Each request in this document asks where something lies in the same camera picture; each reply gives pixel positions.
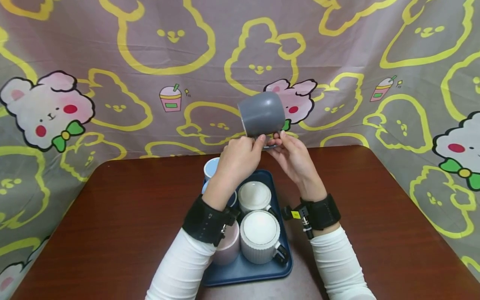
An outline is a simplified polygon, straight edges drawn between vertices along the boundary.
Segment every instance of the person's left hand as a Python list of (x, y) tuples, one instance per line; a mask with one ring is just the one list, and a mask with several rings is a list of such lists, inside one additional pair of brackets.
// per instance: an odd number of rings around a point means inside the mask
[(222, 211), (239, 184), (257, 168), (265, 144), (265, 135), (255, 141), (243, 136), (230, 140), (220, 155), (215, 175), (210, 179), (203, 200)]

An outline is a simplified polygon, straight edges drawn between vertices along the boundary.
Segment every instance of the mug handle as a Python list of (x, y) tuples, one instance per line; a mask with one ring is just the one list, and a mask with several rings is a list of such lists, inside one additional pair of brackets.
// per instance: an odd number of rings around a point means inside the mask
[(273, 257), (277, 262), (282, 265), (286, 265), (287, 262), (290, 260), (290, 254), (285, 249), (285, 247), (280, 244), (280, 242), (276, 243), (276, 254)]
[(273, 149), (273, 148), (275, 148), (275, 147), (277, 147), (277, 145), (264, 146), (264, 150)]
[(276, 215), (276, 212), (273, 211), (273, 208), (272, 208), (270, 205), (267, 205), (267, 207), (265, 208), (265, 210), (266, 210), (267, 212), (271, 213), (271, 214), (275, 217), (275, 219), (278, 220), (278, 216)]

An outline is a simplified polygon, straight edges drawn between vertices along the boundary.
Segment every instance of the mug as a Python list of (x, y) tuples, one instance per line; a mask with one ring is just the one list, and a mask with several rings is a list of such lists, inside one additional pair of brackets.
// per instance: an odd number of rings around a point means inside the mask
[(262, 182), (249, 181), (244, 183), (239, 189), (238, 199), (240, 210), (244, 214), (254, 210), (265, 210), (278, 218), (270, 205), (272, 191)]
[(285, 125), (285, 111), (277, 93), (263, 92), (238, 103), (241, 122), (248, 137), (280, 132)]
[(206, 181), (209, 181), (215, 174), (219, 160), (219, 157), (215, 157), (207, 161), (207, 163), (204, 165), (204, 175)]
[[(202, 194), (205, 193), (209, 182), (210, 182), (210, 181), (205, 182), (204, 187), (202, 188)], [(235, 206), (236, 203), (237, 203), (237, 191), (235, 191), (235, 192), (230, 196), (230, 199), (229, 199), (228, 202), (227, 202), (227, 206), (228, 206), (228, 207), (233, 207), (233, 206)]]
[(266, 264), (272, 259), (286, 264), (290, 255), (279, 239), (280, 224), (266, 211), (249, 212), (241, 222), (241, 251), (243, 256), (254, 264)]
[(213, 263), (227, 265), (233, 262), (240, 253), (240, 226), (237, 221), (227, 226), (225, 237), (220, 241), (213, 255)]

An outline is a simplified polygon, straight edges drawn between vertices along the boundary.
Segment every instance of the pink mug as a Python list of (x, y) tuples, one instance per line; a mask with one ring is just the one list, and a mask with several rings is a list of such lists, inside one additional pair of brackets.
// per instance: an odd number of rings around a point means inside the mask
[(240, 253), (240, 226), (237, 221), (227, 226), (225, 238), (220, 241), (213, 255), (213, 263), (227, 265), (233, 262)]

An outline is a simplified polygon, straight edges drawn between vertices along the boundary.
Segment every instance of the cartoon bunny print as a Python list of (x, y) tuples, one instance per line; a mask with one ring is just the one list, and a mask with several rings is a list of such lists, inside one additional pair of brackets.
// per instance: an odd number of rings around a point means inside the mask
[(72, 136), (95, 115), (93, 101), (77, 90), (77, 80), (63, 71), (31, 81), (14, 77), (0, 89), (0, 102), (16, 117), (26, 143), (41, 151), (64, 152)]
[(317, 87), (313, 79), (305, 80), (290, 86), (287, 79), (280, 79), (268, 84), (264, 92), (274, 92), (280, 97), (285, 111), (285, 125), (283, 130), (290, 130), (291, 124), (305, 120), (313, 110), (312, 92)]
[(439, 167), (467, 181), (473, 191), (480, 191), (480, 111), (472, 112), (458, 127), (433, 139), (433, 151), (444, 158)]

